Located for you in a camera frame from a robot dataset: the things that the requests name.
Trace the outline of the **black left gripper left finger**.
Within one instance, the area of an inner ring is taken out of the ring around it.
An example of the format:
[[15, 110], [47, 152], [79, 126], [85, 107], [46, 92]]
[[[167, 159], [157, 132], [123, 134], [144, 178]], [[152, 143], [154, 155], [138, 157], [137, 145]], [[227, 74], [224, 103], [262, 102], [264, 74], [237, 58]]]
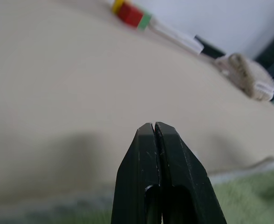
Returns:
[[117, 175], [111, 223], [159, 224], [160, 179], [154, 129], [146, 123], [137, 129]]

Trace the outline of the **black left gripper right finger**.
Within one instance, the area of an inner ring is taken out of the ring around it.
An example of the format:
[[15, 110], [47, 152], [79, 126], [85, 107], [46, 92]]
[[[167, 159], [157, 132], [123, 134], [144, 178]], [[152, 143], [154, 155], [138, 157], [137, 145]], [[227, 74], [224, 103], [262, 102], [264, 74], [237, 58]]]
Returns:
[[225, 224], [226, 219], [201, 162], [176, 129], [155, 124], [165, 224]]

